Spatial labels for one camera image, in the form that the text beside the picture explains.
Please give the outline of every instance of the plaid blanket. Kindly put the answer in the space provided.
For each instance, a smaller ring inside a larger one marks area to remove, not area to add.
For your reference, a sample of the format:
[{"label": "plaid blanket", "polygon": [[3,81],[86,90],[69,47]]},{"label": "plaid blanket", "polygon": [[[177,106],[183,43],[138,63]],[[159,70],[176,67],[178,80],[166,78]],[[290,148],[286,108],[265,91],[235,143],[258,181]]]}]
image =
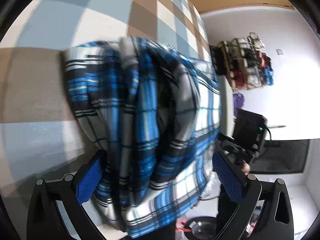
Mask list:
[{"label": "plaid blanket", "polygon": [[220,92],[209,62],[136,37],[65,51],[71,109],[106,151],[95,197],[132,237],[168,225],[199,199],[212,174]]}]

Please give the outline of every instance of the tan and blue checkered pattern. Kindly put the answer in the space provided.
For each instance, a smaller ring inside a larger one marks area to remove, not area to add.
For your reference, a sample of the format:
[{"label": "tan and blue checkered pattern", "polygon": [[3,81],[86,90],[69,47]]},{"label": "tan and blue checkered pattern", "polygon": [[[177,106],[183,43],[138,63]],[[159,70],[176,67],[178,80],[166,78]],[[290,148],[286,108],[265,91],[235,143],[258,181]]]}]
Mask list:
[{"label": "tan and blue checkered pattern", "polygon": [[128,35],[211,61],[204,24],[189,0],[37,0],[15,46],[63,50]]}]

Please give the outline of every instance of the white wall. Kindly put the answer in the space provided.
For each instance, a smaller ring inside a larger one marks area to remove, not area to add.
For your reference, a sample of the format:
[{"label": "white wall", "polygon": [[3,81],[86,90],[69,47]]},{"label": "white wall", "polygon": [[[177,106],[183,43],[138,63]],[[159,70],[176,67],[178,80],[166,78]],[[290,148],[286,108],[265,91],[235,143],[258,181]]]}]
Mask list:
[{"label": "white wall", "polygon": [[[209,43],[247,37],[256,32],[265,44],[263,52],[271,57],[274,85],[241,91],[244,109],[262,114],[279,140],[320,138],[318,118],[318,79],[320,42],[296,10],[246,7],[220,10],[202,15]],[[284,56],[278,56],[282,49]]]},{"label": "white wall", "polygon": [[318,208],[306,186],[288,187],[294,233],[308,229],[318,215]]},{"label": "white wall", "polygon": [[320,209],[320,139],[317,140],[316,148],[312,156],[311,166],[306,178],[306,186]]}]

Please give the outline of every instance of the shoe rack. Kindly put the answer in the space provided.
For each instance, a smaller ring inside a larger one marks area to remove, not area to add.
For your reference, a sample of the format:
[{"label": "shoe rack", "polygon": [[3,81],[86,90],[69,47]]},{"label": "shoe rack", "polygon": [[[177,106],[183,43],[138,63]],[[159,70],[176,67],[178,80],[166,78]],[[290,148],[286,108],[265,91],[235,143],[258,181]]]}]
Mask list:
[{"label": "shoe rack", "polygon": [[250,33],[247,38],[220,41],[217,47],[223,53],[226,78],[234,92],[263,88],[266,85],[263,59],[261,56],[257,57],[261,55],[260,49],[264,44],[256,33]]}]

